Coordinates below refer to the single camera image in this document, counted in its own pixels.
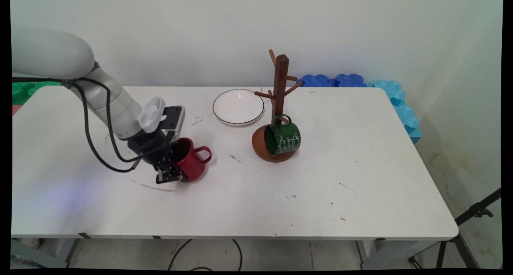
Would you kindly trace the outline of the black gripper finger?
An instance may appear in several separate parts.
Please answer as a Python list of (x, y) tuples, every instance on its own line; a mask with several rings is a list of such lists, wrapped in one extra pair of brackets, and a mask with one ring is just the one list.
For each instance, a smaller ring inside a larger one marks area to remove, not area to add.
[(190, 179), (187, 176), (186, 172), (183, 169), (181, 169), (181, 167), (178, 165), (169, 166), (169, 168), (157, 166), (156, 171), (156, 183), (158, 185), (167, 182), (190, 182)]
[(166, 154), (162, 159), (162, 166), (177, 166), (182, 159), (181, 142), (179, 140), (165, 142), (164, 151)]

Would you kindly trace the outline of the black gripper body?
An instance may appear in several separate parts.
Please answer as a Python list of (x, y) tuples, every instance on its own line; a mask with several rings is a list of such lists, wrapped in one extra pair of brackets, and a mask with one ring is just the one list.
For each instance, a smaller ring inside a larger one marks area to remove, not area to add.
[(173, 166), (169, 142), (174, 136), (173, 131), (165, 133), (161, 129), (153, 133), (143, 134), (128, 139), (128, 148), (137, 155), (143, 155), (142, 160), (152, 166)]

